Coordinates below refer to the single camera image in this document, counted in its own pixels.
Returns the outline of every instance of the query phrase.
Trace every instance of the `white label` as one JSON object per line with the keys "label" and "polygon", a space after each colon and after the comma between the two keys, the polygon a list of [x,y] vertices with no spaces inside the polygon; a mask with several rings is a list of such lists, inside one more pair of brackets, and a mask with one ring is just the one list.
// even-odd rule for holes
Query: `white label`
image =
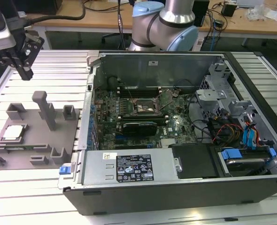
{"label": "white label", "polygon": [[149,61],[149,66],[158,66],[158,61]]}
{"label": "white label", "polygon": [[116,152],[103,153],[103,159],[115,159],[117,156]]}

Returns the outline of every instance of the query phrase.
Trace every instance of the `aluminum profile table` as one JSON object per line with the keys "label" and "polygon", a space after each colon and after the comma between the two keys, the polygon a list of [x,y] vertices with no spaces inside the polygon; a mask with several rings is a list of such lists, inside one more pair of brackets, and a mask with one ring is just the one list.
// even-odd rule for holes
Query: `aluminum profile table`
{"label": "aluminum profile table", "polygon": [[[263,96],[272,99],[271,106],[277,113],[277,72],[253,53],[235,52],[234,56]],[[86,66],[86,51],[41,51],[32,67],[31,81],[22,81],[16,72],[7,69],[0,80],[0,130],[8,117],[5,110],[10,102],[22,102],[26,109],[37,108],[31,102],[35,90],[45,90],[55,108],[69,104],[81,109],[88,78]],[[277,224],[277,194],[246,205],[84,217],[57,188],[58,178],[58,169],[0,171],[0,224]],[[225,218],[238,221],[225,222]]]}

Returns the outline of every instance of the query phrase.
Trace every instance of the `desk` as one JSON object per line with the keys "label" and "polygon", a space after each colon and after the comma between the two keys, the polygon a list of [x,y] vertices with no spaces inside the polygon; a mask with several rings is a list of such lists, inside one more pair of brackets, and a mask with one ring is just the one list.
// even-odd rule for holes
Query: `desk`
{"label": "desk", "polygon": [[[209,8],[221,0],[211,0]],[[266,6],[276,10],[277,0],[266,0]],[[87,3],[87,6],[95,9],[108,8],[115,6],[116,3],[105,1],[94,1]],[[222,7],[218,7],[216,11],[220,12]],[[132,29],[132,7],[128,4],[121,6],[124,33],[131,33]],[[58,11],[58,15],[77,16],[81,14],[81,6],[78,0],[63,0],[62,7]],[[246,9],[239,8],[235,11],[233,17],[227,17],[228,26],[221,33],[222,37],[234,38],[266,38],[277,39],[277,22],[271,19],[266,21],[248,21],[245,18]],[[29,15],[29,18],[39,17],[39,15]],[[206,17],[204,24],[199,28],[199,37],[197,44],[194,47],[195,51],[199,51],[203,38],[209,31],[209,18]],[[105,32],[118,33],[117,15],[112,13],[98,13],[87,10],[86,16],[80,21],[69,20],[49,20],[37,23],[33,30],[36,30],[39,35],[46,40],[44,49],[50,49],[51,45],[46,36],[46,31],[75,31],[75,32]]]}

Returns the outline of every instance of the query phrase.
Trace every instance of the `warning label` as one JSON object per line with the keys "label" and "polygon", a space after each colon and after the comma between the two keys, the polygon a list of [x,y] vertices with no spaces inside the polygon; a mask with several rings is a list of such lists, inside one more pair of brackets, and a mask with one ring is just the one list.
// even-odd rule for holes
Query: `warning label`
{"label": "warning label", "polygon": [[151,155],[117,156],[116,168],[120,183],[154,180]]}

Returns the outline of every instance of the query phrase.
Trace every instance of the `motherboard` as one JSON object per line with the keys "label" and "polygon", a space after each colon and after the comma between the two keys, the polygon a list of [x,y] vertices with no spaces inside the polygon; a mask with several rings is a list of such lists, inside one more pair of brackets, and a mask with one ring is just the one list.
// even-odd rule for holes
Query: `motherboard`
{"label": "motherboard", "polygon": [[196,142],[180,90],[96,89],[99,150],[167,148]]}

